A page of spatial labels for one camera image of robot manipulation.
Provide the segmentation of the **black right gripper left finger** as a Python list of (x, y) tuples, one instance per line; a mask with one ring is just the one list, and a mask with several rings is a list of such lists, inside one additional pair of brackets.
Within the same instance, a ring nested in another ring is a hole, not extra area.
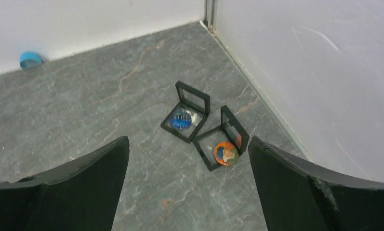
[(50, 170), (0, 182), (0, 231), (109, 231), (130, 155), (127, 136)]

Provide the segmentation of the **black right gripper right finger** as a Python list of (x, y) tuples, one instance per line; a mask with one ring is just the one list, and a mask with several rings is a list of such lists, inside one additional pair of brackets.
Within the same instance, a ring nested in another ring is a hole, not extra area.
[(345, 175), (253, 137), (249, 157), (270, 231), (384, 231), (384, 183)]

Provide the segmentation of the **orange round brooch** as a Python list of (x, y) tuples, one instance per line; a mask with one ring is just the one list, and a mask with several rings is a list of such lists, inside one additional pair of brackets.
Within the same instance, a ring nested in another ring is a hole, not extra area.
[(223, 166), (230, 166), (239, 159), (239, 152), (233, 143), (221, 142), (215, 147), (214, 158), (217, 163)]

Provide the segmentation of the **blue round brooch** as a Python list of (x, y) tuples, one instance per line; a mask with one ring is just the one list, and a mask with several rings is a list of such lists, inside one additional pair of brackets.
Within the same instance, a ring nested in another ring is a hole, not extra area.
[(169, 118), (169, 125), (174, 129), (188, 129), (191, 126), (192, 117), (184, 110), (177, 110)]

